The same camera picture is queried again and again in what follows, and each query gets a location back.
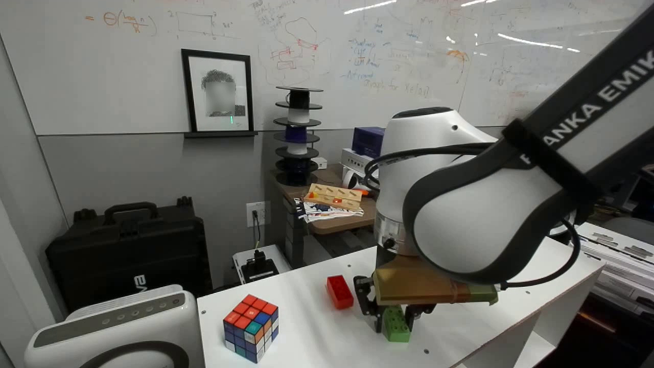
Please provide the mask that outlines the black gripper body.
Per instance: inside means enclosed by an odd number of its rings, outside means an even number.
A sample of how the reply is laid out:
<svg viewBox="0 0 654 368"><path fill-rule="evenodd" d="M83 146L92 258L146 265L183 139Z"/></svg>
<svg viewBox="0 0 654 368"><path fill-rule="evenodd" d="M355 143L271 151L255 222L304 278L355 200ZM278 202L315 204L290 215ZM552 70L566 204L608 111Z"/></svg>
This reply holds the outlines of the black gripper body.
<svg viewBox="0 0 654 368"><path fill-rule="evenodd" d="M387 306L401 306L402 315L410 304L417 304L422 315L429 315L435 304L428 300L426 281L429 268L415 255L378 254L370 275L355 275L355 296L360 310L383 310Z"/></svg>

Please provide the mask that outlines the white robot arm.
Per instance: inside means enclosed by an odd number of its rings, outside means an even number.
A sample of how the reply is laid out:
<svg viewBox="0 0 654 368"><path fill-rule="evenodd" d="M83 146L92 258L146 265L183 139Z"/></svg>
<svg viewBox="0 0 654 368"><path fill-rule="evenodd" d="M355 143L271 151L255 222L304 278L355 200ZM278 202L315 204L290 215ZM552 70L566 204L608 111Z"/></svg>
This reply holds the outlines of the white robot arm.
<svg viewBox="0 0 654 368"><path fill-rule="evenodd" d="M365 167L376 200L376 268L354 281L360 310L404 323L443 299L440 273L521 289L519 272L556 226L653 162L654 7L496 139L450 106L393 117Z"/></svg>

